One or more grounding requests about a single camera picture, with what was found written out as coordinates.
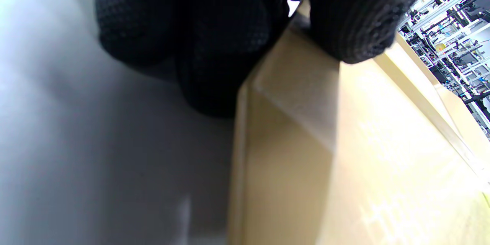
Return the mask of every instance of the black glove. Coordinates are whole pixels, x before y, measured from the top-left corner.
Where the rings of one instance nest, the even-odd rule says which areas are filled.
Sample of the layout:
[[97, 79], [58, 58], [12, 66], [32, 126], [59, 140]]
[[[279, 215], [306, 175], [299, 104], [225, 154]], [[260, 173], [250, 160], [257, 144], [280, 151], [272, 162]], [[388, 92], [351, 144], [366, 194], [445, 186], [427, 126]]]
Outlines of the black glove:
[[[311, 36], [356, 63], [381, 54], [414, 0], [310, 0]], [[289, 19], [286, 0], [96, 0], [100, 42], [138, 69], [175, 57], [189, 104], [233, 116], [238, 88]]]

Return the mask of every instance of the black knit glove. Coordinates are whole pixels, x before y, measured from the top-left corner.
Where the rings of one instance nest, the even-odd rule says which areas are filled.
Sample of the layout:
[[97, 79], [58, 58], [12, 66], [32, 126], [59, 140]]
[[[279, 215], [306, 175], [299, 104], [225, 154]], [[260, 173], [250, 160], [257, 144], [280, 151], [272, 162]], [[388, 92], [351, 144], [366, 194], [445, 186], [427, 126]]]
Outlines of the black knit glove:
[[[310, 0], [312, 38], [356, 63], [381, 54], [414, 0]], [[233, 116], [238, 88], [288, 22], [286, 0], [96, 0], [100, 42], [137, 69], [175, 57], [187, 101]]]

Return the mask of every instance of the white surface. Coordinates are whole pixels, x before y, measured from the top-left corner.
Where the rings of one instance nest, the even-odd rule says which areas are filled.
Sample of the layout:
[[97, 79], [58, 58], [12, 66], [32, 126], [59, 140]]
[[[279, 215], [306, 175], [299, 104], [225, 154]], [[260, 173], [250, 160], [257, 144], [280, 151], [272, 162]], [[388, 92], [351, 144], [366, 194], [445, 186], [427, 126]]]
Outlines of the white surface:
[[0, 0], [0, 243], [224, 243], [232, 122], [98, 46], [92, 0]]

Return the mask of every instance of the yellow object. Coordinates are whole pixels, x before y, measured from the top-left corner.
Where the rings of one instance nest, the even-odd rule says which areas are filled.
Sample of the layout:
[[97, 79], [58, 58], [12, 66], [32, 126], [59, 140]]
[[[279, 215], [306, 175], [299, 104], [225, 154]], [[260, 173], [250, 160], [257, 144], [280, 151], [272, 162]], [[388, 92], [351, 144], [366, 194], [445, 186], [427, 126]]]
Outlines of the yellow object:
[[347, 65], [284, 32], [238, 97], [230, 245], [490, 244], [490, 144], [408, 49]]
[[446, 47], [446, 45], [445, 45], [445, 44], [443, 44], [443, 43], [439, 43], [439, 44], [437, 44], [437, 45], [435, 46], [435, 48], [436, 48], [436, 51], [441, 52], [441, 51], [443, 51], [444, 49], [446, 49], [447, 47]]

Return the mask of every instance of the gloved hand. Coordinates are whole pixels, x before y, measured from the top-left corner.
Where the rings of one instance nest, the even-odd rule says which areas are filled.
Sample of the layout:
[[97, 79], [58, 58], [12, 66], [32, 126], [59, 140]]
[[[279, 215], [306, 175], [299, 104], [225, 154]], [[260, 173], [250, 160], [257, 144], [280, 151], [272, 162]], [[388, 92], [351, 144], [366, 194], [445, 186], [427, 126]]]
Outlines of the gloved hand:
[[[414, 0], [310, 0], [311, 36], [348, 63], [381, 54]], [[285, 29], [286, 0], [96, 0], [100, 42], [139, 69], [175, 57], [186, 100], [233, 116], [241, 83]]]

